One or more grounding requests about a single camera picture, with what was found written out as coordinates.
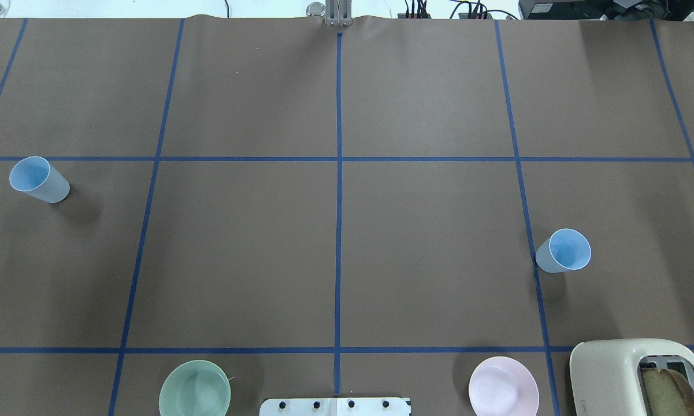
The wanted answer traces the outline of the light blue cup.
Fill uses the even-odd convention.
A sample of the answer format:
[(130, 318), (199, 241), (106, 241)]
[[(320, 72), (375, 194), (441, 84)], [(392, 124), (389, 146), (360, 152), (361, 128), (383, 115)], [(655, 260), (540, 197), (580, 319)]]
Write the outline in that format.
[(11, 187), (46, 203), (58, 203), (70, 193), (67, 179), (48, 160), (40, 156), (26, 157), (9, 173)]
[(559, 273), (580, 270), (590, 263), (592, 248), (579, 231), (558, 229), (537, 248), (535, 263), (542, 271)]

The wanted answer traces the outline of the metal table clamp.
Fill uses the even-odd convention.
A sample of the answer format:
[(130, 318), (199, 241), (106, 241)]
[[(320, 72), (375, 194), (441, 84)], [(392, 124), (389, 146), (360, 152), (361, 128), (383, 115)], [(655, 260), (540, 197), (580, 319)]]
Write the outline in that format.
[(306, 14), (321, 17), (332, 27), (349, 27), (354, 23), (351, 0), (312, 1), (306, 7)]

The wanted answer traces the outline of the pink bowl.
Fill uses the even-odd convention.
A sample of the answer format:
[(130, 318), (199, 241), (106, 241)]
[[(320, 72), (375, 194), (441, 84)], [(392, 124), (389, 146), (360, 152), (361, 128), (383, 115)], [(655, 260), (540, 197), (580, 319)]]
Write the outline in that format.
[(476, 415), (537, 415), (539, 386), (523, 363), (510, 357), (491, 357), (473, 370), (469, 402)]

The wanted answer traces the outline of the green bowl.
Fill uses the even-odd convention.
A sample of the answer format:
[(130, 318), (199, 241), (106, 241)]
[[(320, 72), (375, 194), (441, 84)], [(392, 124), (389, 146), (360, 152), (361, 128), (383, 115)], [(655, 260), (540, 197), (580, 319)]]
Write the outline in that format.
[(167, 376), (159, 392), (161, 415), (226, 415), (231, 403), (229, 377), (215, 363), (188, 361)]

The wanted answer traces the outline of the cream toaster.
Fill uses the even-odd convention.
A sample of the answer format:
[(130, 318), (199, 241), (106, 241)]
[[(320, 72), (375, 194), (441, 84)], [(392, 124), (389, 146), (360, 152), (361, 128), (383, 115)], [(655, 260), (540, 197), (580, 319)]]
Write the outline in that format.
[(570, 360), (571, 390), (577, 415), (651, 415), (641, 371), (671, 369), (694, 390), (694, 353), (659, 338), (596, 340), (579, 343)]

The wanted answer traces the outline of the black electronics box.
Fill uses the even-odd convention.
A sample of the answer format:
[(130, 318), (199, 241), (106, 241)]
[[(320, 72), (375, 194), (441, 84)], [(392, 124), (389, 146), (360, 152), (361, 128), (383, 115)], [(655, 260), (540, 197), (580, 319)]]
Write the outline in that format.
[(524, 20), (684, 21), (694, 1), (519, 1)]

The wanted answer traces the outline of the bread slice in toaster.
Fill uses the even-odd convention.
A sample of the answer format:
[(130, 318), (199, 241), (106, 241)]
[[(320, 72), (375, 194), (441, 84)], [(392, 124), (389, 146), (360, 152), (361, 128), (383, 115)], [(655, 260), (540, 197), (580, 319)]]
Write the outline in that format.
[(651, 415), (694, 415), (694, 390), (680, 372), (646, 368), (641, 377)]

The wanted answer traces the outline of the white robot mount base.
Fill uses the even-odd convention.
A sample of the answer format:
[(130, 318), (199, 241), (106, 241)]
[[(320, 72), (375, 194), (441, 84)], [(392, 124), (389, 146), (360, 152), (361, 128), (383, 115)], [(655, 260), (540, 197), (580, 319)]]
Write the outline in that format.
[(259, 415), (411, 415), (409, 398), (273, 398)]

